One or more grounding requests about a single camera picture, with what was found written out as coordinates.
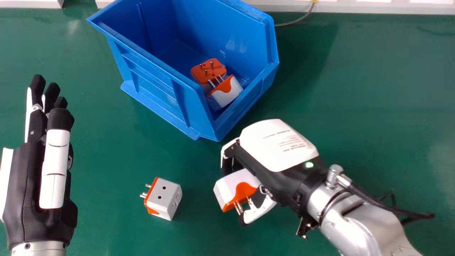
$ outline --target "storage bin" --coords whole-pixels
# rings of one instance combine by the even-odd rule
[[[107,38],[121,89],[194,140],[221,141],[279,64],[273,19],[239,0],[117,0],[87,20]],[[244,89],[219,111],[190,73],[209,58]]]

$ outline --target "gray cable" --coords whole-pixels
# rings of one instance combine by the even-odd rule
[[[313,10],[314,8],[314,2],[313,4],[311,5],[310,9],[307,11],[307,13],[305,13],[305,15],[303,15],[302,17],[296,19],[296,20],[293,20],[293,21],[290,21],[290,22],[286,22],[286,23],[280,23],[280,24],[275,24],[275,27],[284,27],[284,26],[289,26],[289,25],[294,25],[296,24],[297,22],[299,21],[302,21],[303,19],[305,19],[306,17],[308,17],[308,15],[310,15],[311,11]]]

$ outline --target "silver robot wrist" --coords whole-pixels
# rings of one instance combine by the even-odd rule
[[[11,256],[66,256],[66,245],[59,241],[23,243],[13,247]]]

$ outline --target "green table surface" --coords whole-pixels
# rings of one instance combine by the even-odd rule
[[[222,143],[193,141],[120,90],[89,1],[62,10],[0,10],[0,145],[23,138],[35,73],[62,87],[76,118],[72,199],[79,223],[68,255],[337,255],[319,231],[277,207],[248,227],[222,213],[212,189]],[[282,22],[299,14],[274,14]],[[426,256],[455,251],[455,18],[313,14],[277,29],[281,64],[269,91],[223,141],[267,118],[310,139],[327,164],[373,195],[436,219],[405,228]],[[139,194],[160,176],[182,186],[172,222]],[[0,254],[7,255],[0,231]]]

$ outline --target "white robotic hand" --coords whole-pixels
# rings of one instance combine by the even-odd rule
[[[213,191],[223,211],[235,207],[242,225],[276,204],[288,206],[300,218],[298,236],[319,228],[344,256],[421,256],[403,225],[435,216],[372,198],[341,166],[327,168],[316,147],[279,119],[252,124],[226,144],[221,169]]]
[[[15,256],[65,255],[77,226],[70,199],[74,118],[60,88],[35,75],[27,89],[25,143],[3,149],[0,219]]]

